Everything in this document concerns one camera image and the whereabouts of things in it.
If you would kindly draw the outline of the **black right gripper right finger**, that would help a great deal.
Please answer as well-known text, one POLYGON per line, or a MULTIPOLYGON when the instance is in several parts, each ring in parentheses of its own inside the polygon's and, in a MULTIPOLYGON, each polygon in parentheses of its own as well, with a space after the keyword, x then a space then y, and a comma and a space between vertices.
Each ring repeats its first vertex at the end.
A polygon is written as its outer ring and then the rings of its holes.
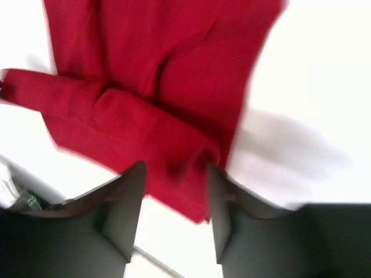
POLYGON ((370 206, 275 207, 208 166, 209 214, 224 277, 369 277, 370 206))

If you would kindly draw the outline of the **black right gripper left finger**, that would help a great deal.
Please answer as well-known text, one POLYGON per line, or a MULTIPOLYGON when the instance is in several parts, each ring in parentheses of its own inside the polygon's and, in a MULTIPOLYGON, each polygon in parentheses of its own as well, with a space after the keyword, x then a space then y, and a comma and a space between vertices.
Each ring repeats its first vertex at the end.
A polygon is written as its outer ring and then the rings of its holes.
POLYGON ((82 196, 43 210, 1 210, 2 277, 123 277, 146 179, 138 161, 82 196))

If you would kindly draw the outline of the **dark red t-shirt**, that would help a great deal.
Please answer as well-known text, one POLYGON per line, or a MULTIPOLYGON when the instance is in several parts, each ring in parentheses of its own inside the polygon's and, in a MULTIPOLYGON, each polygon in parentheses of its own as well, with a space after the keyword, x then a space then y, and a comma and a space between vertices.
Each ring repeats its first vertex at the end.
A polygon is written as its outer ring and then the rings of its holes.
POLYGON ((45 1, 57 74, 9 69, 2 98, 57 145, 208 219, 206 167, 225 167, 245 85, 283 1, 45 1))

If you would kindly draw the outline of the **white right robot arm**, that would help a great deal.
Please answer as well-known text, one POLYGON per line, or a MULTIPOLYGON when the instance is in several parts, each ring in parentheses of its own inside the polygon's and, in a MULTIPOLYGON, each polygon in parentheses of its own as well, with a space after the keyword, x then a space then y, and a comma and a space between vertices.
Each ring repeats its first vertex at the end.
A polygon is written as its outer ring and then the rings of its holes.
MULTIPOLYGON (((123 277, 146 165, 70 200, 16 164, 1 178, 2 277, 123 277)), ((216 262, 224 277, 369 277, 370 206, 279 209, 208 167, 216 262)))

